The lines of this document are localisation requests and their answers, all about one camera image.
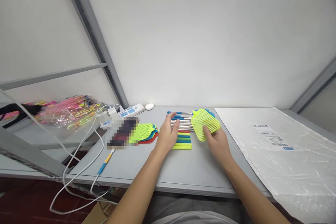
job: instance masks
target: hand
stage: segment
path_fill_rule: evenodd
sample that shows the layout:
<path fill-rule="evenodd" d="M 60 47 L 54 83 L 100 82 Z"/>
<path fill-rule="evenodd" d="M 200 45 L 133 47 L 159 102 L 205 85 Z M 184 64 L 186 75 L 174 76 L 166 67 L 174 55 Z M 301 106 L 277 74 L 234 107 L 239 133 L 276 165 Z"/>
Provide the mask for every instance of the hand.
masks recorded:
<path fill-rule="evenodd" d="M 203 132 L 208 141 L 210 152 L 225 167 L 226 164 L 233 160 L 233 157 L 224 130 L 220 128 L 211 134 L 208 127 L 203 125 Z"/>
<path fill-rule="evenodd" d="M 176 112 L 171 112 L 166 116 L 165 121 L 161 125 L 160 133 L 156 141 L 155 150 L 162 155 L 167 155 L 174 147 L 177 140 L 177 132 L 180 125 L 180 120 L 176 120 L 173 130 L 170 127 L 170 120 L 174 118 Z"/>

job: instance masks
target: barcode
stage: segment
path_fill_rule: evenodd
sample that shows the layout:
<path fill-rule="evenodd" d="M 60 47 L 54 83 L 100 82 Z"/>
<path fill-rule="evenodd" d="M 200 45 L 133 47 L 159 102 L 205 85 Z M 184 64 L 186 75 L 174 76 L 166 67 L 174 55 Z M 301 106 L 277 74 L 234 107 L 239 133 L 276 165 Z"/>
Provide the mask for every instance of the barcode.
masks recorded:
<path fill-rule="evenodd" d="M 277 146 L 289 146 L 289 145 L 287 145 L 287 144 L 285 144 L 285 143 L 272 143 L 272 145 L 277 145 Z"/>
<path fill-rule="evenodd" d="M 258 124 L 258 125 L 253 124 L 253 126 L 256 128 L 269 128 L 266 124 Z"/>

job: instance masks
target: gray metal beam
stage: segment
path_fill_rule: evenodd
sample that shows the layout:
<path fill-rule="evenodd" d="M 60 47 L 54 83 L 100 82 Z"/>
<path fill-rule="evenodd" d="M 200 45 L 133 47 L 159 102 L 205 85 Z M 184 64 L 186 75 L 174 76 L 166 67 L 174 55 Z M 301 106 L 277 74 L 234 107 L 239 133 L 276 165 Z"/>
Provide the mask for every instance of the gray metal beam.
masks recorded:
<path fill-rule="evenodd" d="M 336 78 L 336 58 L 292 106 L 300 114 Z"/>
<path fill-rule="evenodd" d="M 96 64 L 96 65 L 91 65 L 91 66 L 84 66 L 80 68 L 74 68 L 74 69 L 69 69 L 69 70 L 64 70 L 60 72 L 54 72 L 54 73 L 49 73 L 45 75 L 39 75 L 35 77 L 30 77 L 30 78 L 24 78 L 24 79 L 16 79 L 16 80 L 11 80 L 7 82 L 0 82 L 0 88 L 2 90 L 8 90 L 8 89 L 13 89 L 13 88 L 19 88 L 21 86 L 26 86 L 38 82 L 43 82 L 43 81 L 48 81 L 51 79 L 56 79 L 59 77 L 64 77 L 72 74 L 78 74 L 80 72 L 85 72 L 97 68 L 104 68 L 106 67 L 106 63 L 101 63 L 101 64 Z"/>
<path fill-rule="evenodd" d="M 112 62 L 111 55 L 107 49 L 103 34 L 98 25 L 95 13 L 92 9 L 89 0 L 72 0 L 72 3 L 77 11 L 77 14 L 83 24 L 87 36 L 92 44 L 92 47 L 101 63 L 107 63 L 104 67 L 105 75 L 110 83 L 110 86 L 118 100 L 118 103 L 124 108 L 128 107 L 126 95 L 121 86 L 116 68 Z"/>
<path fill-rule="evenodd" d="M 81 146 L 93 146 L 95 145 L 97 142 L 94 141 L 88 141 L 88 142 L 83 142 L 81 144 Z M 69 142 L 69 143 L 64 143 L 63 144 L 66 148 L 72 148 L 72 147 L 78 147 L 79 142 Z M 58 143 L 47 143 L 47 144 L 37 144 L 37 145 L 32 145 L 34 147 L 36 147 L 37 149 L 44 151 L 44 150 L 48 150 L 48 149 L 62 149 L 62 146 Z"/>
<path fill-rule="evenodd" d="M 61 177 L 65 165 L 0 127 L 0 154 L 51 177 Z"/>

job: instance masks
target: white cable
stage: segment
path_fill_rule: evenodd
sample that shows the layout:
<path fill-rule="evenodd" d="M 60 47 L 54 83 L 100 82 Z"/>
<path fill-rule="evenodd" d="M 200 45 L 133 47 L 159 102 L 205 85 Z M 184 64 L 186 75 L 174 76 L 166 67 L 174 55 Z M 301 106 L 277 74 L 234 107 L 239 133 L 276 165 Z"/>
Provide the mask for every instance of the white cable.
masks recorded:
<path fill-rule="evenodd" d="M 101 224 L 104 224 L 107 220 L 108 220 L 108 218 L 106 218 L 103 222 L 101 222 Z"/>
<path fill-rule="evenodd" d="M 74 155 L 76 155 L 76 153 L 78 152 L 78 150 L 79 150 L 79 148 L 81 147 L 81 145 L 82 145 L 82 143 L 84 142 L 84 140 L 86 139 L 86 137 L 88 136 L 88 134 L 91 132 L 91 130 L 92 130 L 92 128 L 93 128 L 93 126 L 94 126 L 94 124 L 95 124 L 95 122 L 96 122 L 96 119 L 97 119 L 97 115 L 98 115 L 98 113 L 99 113 L 99 111 L 100 110 L 102 110 L 104 107 L 106 107 L 106 106 L 108 106 L 108 105 L 104 105 L 103 107 L 101 107 L 100 109 L 97 109 L 97 112 L 96 112 L 96 114 L 95 114 L 95 116 L 94 116 L 94 119 L 93 119 L 93 123 L 92 123 L 92 125 L 91 125 L 91 127 L 90 127 L 90 129 L 89 129 L 89 131 L 87 132 L 87 134 L 85 135 L 85 137 L 83 138 L 83 140 L 80 142 L 80 144 L 78 145 L 78 147 L 77 147 L 77 149 L 76 149 L 76 151 L 75 151 L 75 153 L 74 153 Z M 83 171 L 85 171 L 97 158 L 98 158 L 98 156 L 101 154 L 101 152 L 103 151 L 103 149 L 104 149 L 104 146 L 105 146 L 105 144 L 104 144 L 104 141 L 103 141 L 103 139 L 102 139 L 102 137 L 98 134 L 98 132 L 96 131 L 96 130 L 94 130 L 95 131 L 95 133 L 99 136 L 99 140 L 101 141 L 101 143 L 102 143 L 102 147 L 101 147 L 101 149 L 100 149 L 100 151 L 99 151 L 99 153 L 97 154 L 97 156 L 84 168 L 84 169 L 82 169 L 74 178 L 72 178 L 71 180 L 70 180 L 70 182 L 72 182 L 75 178 L 77 178 Z M 104 194 L 102 194 L 102 195 L 100 195 L 98 198 L 96 198 L 96 199 L 87 199 L 87 198 L 84 198 L 84 197 L 82 197 L 82 196 L 79 196 L 79 195 L 77 195 L 77 194 L 75 194 L 75 193 L 73 193 L 73 192 L 71 192 L 68 188 L 67 188 L 67 186 L 68 186 L 68 184 L 70 183 L 70 182 L 68 182 L 67 184 L 65 183 L 65 173 L 66 173 L 66 171 L 67 171 L 67 169 L 68 169 L 68 167 L 69 167 L 69 165 L 70 165 L 70 163 L 72 162 L 72 160 L 73 160 L 73 158 L 71 158 L 70 159 L 70 161 L 68 162 L 68 164 L 67 164 L 67 166 L 66 166 L 66 168 L 65 168 L 65 170 L 63 171 L 63 175 L 62 175 L 62 180 L 63 180 L 63 184 L 64 184 L 64 187 L 56 194 L 56 196 L 54 197 L 54 199 L 53 199 L 53 201 L 52 201 L 52 203 L 51 203 L 51 205 L 50 205 L 50 208 L 49 208 L 49 210 L 51 211 L 51 212 L 54 212 L 54 213 L 56 213 L 56 214 L 60 214 L 60 215 L 64 215 L 64 214 L 69 214 L 69 213 L 71 213 L 71 212 L 75 212 L 75 211 L 77 211 L 77 210 L 80 210 L 80 209 L 82 209 L 83 207 L 81 207 L 81 208 L 77 208 L 77 209 L 74 209 L 74 210 L 72 210 L 72 211 L 70 211 L 70 212 L 59 212 L 59 211 L 57 211 L 57 210 L 55 210 L 55 209 L 53 209 L 53 204 L 54 204 L 54 202 L 55 202 L 55 200 L 56 200 L 56 198 L 57 198 L 57 196 L 60 194 L 60 192 L 61 191 L 63 191 L 63 189 L 65 188 L 66 189 L 66 191 L 68 192 L 68 193 L 70 193 L 70 194 L 72 194 L 72 195 L 74 195 L 74 196 L 78 196 L 78 197 L 80 197 L 80 198 L 83 198 L 83 199 L 86 199 L 86 200 L 92 200 L 90 203 L 88 203 L 87 205 L 90 205 L 91 203 L 93 203 L 94 201 L 96 201 L 97 199 L 99 199 L 100 197 L 102 197 L 102 196 L 104 196 L 105 194 L 107 194 L 108 193 L 108 191 L 107 192 L 105 192 Z M 115 202 L 113 202 L 113 201 L 105 201 L 105 200 L 102 200 L 102 201 L 104 201 L 104 202 L 109 202 L 109 203 L 113 203 L 113 204 L 117 204 L 117 203 L 115 203 Z"/>
<path fill-rule="evenodd" d="M 58 139 L 58 137 L 56 137 L 54 134 L 52 134 L 49 130 L 47 130 L 45 127 L 43 127 L 27 110 L 26 110 L 26 108 L 25 107 L 23 107 L 20 103 L 18 103 L 18 102 L 16 102 L 16 100 L 14 99 L 14 98 L 12 98 L 10 95 L 8 95 L 8 94 L 6 94 L 2 89 L 0 89 L 0 93 L 2 93 L 2 94 L 4 94 L 6 97 L 8 97 L 9 99 L 11 99 L 12 101 L 14 101 L 30 118 L 31 118 L 31 120 L 33 120 L 33 122 L 35 122 L 38 126 L 40 126 L 44 131 L 46 131 L 49 135 L 51 135 L 52 137 L 54 137 L 58 142 L 59 142 L 59 144 L 62 146 L 62 148 L 66 151 L 66 153 L 68 153 L 70 156 L 71 156 L 71 159 L 70 159 L 70 161 L 69 161 L 69 163 L 68 163 L 68 165 L 66 166 L 66 168 L 64 169 L 64 171 L 63 171 L 63 176 L 62 176 L 62 179 L 63 179 L 63 183 L 65 184 L 65 172 L 67 171 L 67 169 L 68 169 L 68 167 L 69 167 L 69 164 L 72 162 L 72 160 L 73 159 L 76 159 L 77 161 L 80 161 L 77 157 L 75 157 L 75 155 L 76 155 L 76 153 L 78 152 L 78 150 L 79 150 L 79 148 L 81 147 L 81 144 L 84 142 L 84 140 L 86 139 L 86 137 L 88 136 L 88 134 L 90 133 L 90 131 L 92 130 L 92 128 L 93 128 L 93 126 L 94 126 L 94 124 L 95 124 L 95 121 L 96 121 L 96 118 L 97 118 L 97 115 L 98 115 L 98 112 L 102 109 L 102 108 L 104 108 L 104 107 L 106 107 L 106 106 L 108 106 L 108 105 L 104 105 L 103 107 L 101 107 L 100 109 L 98 109 L 97 110 L 97 112 L 96 112 L 96 114 L 95 114 L 95 118 L 94 118 L 94 120 L 93 120 L 93 123 L 92 123 L 92 126 L 91 126 L 91 128 L 89 129 L 89 131 L 87 132 L 87 134 L 85 135 L 85 137 L 83 138 L 83 140 L 80 142 L 80 144 L 78 145 L 78 147 L 77 147 L 77 149 L 76 149 L 76 151 L 75 151 L 75 153 L 72 155 L 67 149 L 66 149 L 66 147 L 63 145 L 63 143 L 60 141 L 60 139 Z M 51 211 L 51 212 L 54 212 L 54 213 L 56 213 L 56 214 L 60 214 L 60 215 L 64 215 L 64 214 L 69 214 L 69 213 L 72 213 L 72 212 L 75 212 L 75 211 L 77 211 L 77 210 L 80 210 L 80 209 L 82 209 L 82 208 L 84 208 L 84 207 L 86 207 L 86 206 L 88 206 L 88 205 L 90 205 L 91 203 L 93 203 L 94 201 L 96 201 L 96 200 L 98 200 L 99 198 L 101 198 L 101 197 L 103 197 L 105 194 L 107 194 L 108 193 L 108 191 L 107 192 L 105 192 L 105 193 L 103 193 L 102 195 L 100 195 L 99 197 L 97 197 L 96 199 L 87 199 L 87 200 L 92 200 L 90 203 L 88 203 L 88 204 L 86 204 L 85 206 L 82 206 L 82 207 L 80 207 L 80 208 L 77 208 L 77 209 L 74 209 L 74 210 L 72 210 L 72 211 L 69 211 L 69 212 L 59 212 L 59 211 L 57 211 L 57 210 L 54 210 L 54 209 L 52 209 L 52 207 L 53 207 L 53 204 L 54 204 L 54 202 L 55 202 L 55 200 L 56 200 L 56 198 L 58 197 L 58 195 L 61 193 L 61 191 L 63 191 L 63 189 L 64 188 L 66 188 L 67 189 L 67 191 L 68 191 L 68 193 L 70 193 L 70 194 L 72 194 L 72 195 L 75 195 L 75 196 L 78 196 L 78 197 L 81 197 L 81 196 L 79 196 L 79 195 L 76 195 L 76 194 L 74 194 L 74 193 L 72 193 L 71 191 L 69 191 L 68 190 L 68 188 L 67 188 L 67 186 L 75 179 L 75 178 L 77 178 L 83 171 L 85 171 L 97 158 L 98 158 L 98 156 L 100 155 L 100 153 L 103 151 L 103 149 L 104 149 L 104 141 L 103 141 L 103 139 L 102 139 L 102 137 L 97 133 L 97 131 L 96 130 L 94 130 L 95 131 L 95 133 L 99 136 L 99 138 L 100 138 L 100 140 L 101 140 L 101 142 L 102 142 L 102 148 L 101 148 L 101 150 L 99 151 L 99 153 L 98 153 L 98 155 L 84 168 L 84 169 L 82 169 L 75 177 L 73 177 L 67 184 L 65 184 L 64 186 L 63 186 L 63 188 L 56 194 L 56 196 L 54 197 L 54 199 L 53 199 L 53 201 L 52 201 L 52 203 L 51 203 L 51 205 L 50 205 L 50 208 L 49 208 L 49 210 Z"/>
<path fill-rule="evenodd" d="M 91 186 L 91 188 L 90 188 L 90 193 L 93 194 L 93 195 L 95 195 L 95 193 L 92 191 L 92 190 L 93 190 L 93 186 L 94 186 L 94 184 L 96 183 L 96 181 L 97 181 L 99 175 L 100 175 L 100 174 L 97 174 L 97 176 L 96 176 L 96 178 L 94 179 L 94 181 L 93 181 L 93 183 L 92 183 L 92 186 Z"/>
<path fill-rule="evenodd" d="M 2 89 L 0 89 L 0 92 L 2 94 L 4 94 L 6 97 L 8 97 L 9 99 L 11 99 L 12 101 L 14 101 L 26 114 L 27 116 L 30 117 L 31 120 L 33 120 L 34 123 L 36 123 L 38 126 L 40 126 L 45 132 L 47 132 L 49 135 L 51 135 L 53 138 L 55 138 L 59 144 L 62 146 L 62 148 L 65 150 L 66 153 L 68 153 L 70 156 L 72 156 L 73 158 L 75 158 L 77 161 L 80 161 L 78 158 L 75 157 L 75 155 L 72 155 L 67 149 L 66 147 L 63 145 L 63 143 L 61 142 L 60 139 L 58 139 L 57 136 L 55 136 L 54 134 L 52 134 L 49 130 L 47 130 L 45 127 L 43 127 L 29 112 L 28 110 L 26 110 L 25 107 L 23 107 L 20 103 L 16 102 L 16 100 L 11 97 L 10 95 L 6 94 Z"/>
<path fill-rule="evenodd" d="M 51 211 L 51 212 L 54 212 L 54 213 L 56 213 L 56 214 L 60 214 L 60 215 L 65 215 L 65 214 L 70 214 L 70 213 L 72 213 L 72 212 L 75 212 L 75 211 L 78 211 L 78 210 L 80 210 L 80 209 L 82 209 L 82 208 L 84 208 L 84 207 L 86 207 L 86 206 L 88 206 L 88 205 L 90 205 L 91 203 L 93 203 L 93 202 L 95 202 L 96 200 L 98 200 L 99 198 L 101 198 L 101 197 L 103 197 L 104 195 L 106 195 L 107 193 L 108 193 L 108 191 L 107 192 L 105 192 L 105 193 L 103 193 L 102 195 L 100 195 L 99 197 L 97 197 L 96 199 L 94 199 L 94 200 L 92 200 L 90 203 L 88 203 L 88 204 L 86 204 L 85 206 L 82 206 L 82 207 L 80 207 L 80 208 L 77 208 L 77 209 L 74 209 L 74 210 L 71 210 L 71 211 L 68 211 L 68 212 L 59 212 L 59 211 L 57 211 L 57 210 L 55 210 L 55 209 L 53 209 L 53 205 L 54 205 L 54 203 L 55 203 L 55 201 L 56 201 L 56 198 L 58 197 L 58 195 L 61 193 L 61 191 L 63 191 L 63 189 L 64 188 L 66 188 L 75 178 L 77 178 L 83 171 L 85 171 L 97 158 L 98 158 L 98 156 L 100 155 L 100 153 L 103 151 L 103 149 L 104 149 L 104 141 L 102 140 L 102 138 L 100 137 L 100 140 L 102 141 L 102 144 L 103 144 L 103 146 L 102 146 L 102 148 L 101 148 L 101 150 L 99 151 L 99 153 L 98 153 L 98 155 L 87 165 L 87 166 L 85 166 L 78 174 L 76 174 L 65 186 L 63 186 L 62 188 L 61 188 L 61 190 L 59 190 L 59 192 L 56 194 L 56 196 L 54 197 L 54 199 L 52 200 L 52 203 L 51 203 L 51 205 L 50 205 L 50 207 L 49 207 L 49 210 Z"/>
<path fill-rule="evenodd" d="M 96 178 L 94 179 L 94 181 L 93 181 L 93 183 L 92 183 L 92 186 L 91 186 L 91 188 L 90 188 L 90 193 L 91 193 L 91 194 L 95 194 L 95 193 L 92 191 L 92 189 L 93 189 L 93 186 L 94 186 L 95 182 L 97 181 L 97 178 L 98 178 L 98 177 L 99 177 L 99 174 L 97 174 Z"/>
<path fill-rule="evenodd" d="M 108 106 L 108 105 L 104 105 L 104 106 L 101 107 L 100 109 L 97 109 L 96 114 L 95 114 L 94 119 L 93 119 L 93 123 L 92 123 L 92 125 L 91 125 L 91 128 L 89 129 L 89 131 L 87 132 L 87 134 L 85 135 L 85 137 L 83 138 L 83 140 L 80 142 L 80 144 L 79 144 L 79 146 L 77 147 L 77 149 L 76 149 L 74 155 L 76 155 L 76 153 L 77 153 L 77 151 L 79 150 L 79 148 L 81 147 L 82 143 L 84 142 L 84 140 L 86 139 L 86 137 L 88 136 L 88 134 L 91 132 L 91 130 L 92 130 L 92 128 L 93 128 L 93 126 L 94 126 L 94 124 L 95 124 L 95 122 L 96 122 L 96 119 L 97 119 L 97 116 L 98 116 L 99 111 L 100 111 L 101 109 L 103 109 L 104 107 L 106 107 L 106 106 Z M 104 148 L 104 141 L 103 141 L 103 139 L 101 138 L 101 136 L 98 134 L 98 132 L 97 132 L 96 130 L 94 130 L 94 131 L 95 131 L 95 133 L 99 136 L 99 139 L 100 139 L 100 141 L 102 142 L 102 144 L 103 144 L 103 148 Z M 64 186 L 65 186 L 65 173 L 66 173 L 66 171 L 68 170 L 69 165 L 70 165 L 70 163 L 72 162 L 72 160 L 73 160 L 73 158 L 70 159 L 70 161 L 68 162 L 68 164 L 67 164 L 65 170 L 63 171 L 62 181 L 63 181 L 63 185 L 64 185 Z M 77 197 L 82 198 L 82 199 L 84 199 L 84 200 L 94 200 L 94 199 L 92 199 L 92 198 L 85 198 L 85 197 L 83 197 L 83 196 L 81 196 L 81 195 L 78 195 L 78 194 L 76 194 L 76 193 L 74 193 L 74 192 L 71 192 L 70 189 L 69 189 L 67 186 L 65 187 L 65 190 L 66 190 L 69 194 L 71 194 L 71 195 L 73 195 L 73 196 L 77 196 Z M 102 199 L 102 200 L 100 200 L 100 201 L 116 204 L 116 203 L 113 202 L 113 201 L 107 201 L 107 200 L 104 200 L 104 199 Z"/>

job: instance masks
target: person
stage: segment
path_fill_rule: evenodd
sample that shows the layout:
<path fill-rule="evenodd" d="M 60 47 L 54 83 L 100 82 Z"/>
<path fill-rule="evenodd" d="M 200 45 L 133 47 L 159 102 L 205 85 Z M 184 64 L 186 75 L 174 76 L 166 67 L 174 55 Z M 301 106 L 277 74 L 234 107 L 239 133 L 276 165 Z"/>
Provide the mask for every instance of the person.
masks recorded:
<path fill-rule="evenodd" d="M 163 203 L 153 196 L 163 161 L 177 139 L 179 120 L 175 122 L 173 129 L 170 127 L 170 120 L 175 115 L 176 113 L 172 112 L 166 116 L 154 149 L 107 220 L 108 224 L 236 224 L 237 221 L 233 219 L 239 219 L 238 222 L 242 223 L 242 213 L 233 207 L 232 199 L 223 202 L 207 201 L 205 197 L 191 199 L 186 195 L 179 204 L 179 198 L 174 196 L 166 196 L 163 198 Z M 252 222 L 254 224 L 290 223 L 237 165 L 231 155 L 225 132 L 219 129 L 211 134 L 206 126 L 203 126 L 203 131 L 212 155 L 229 177 Z M 154 219 L 146 216 L 144 220 L 146 212 L 153 213 L 151 208 L 158 206 L 161 207 L 161 213 L 156 213 Z M 192 211 L 185 211 L 186 206 Z"/>

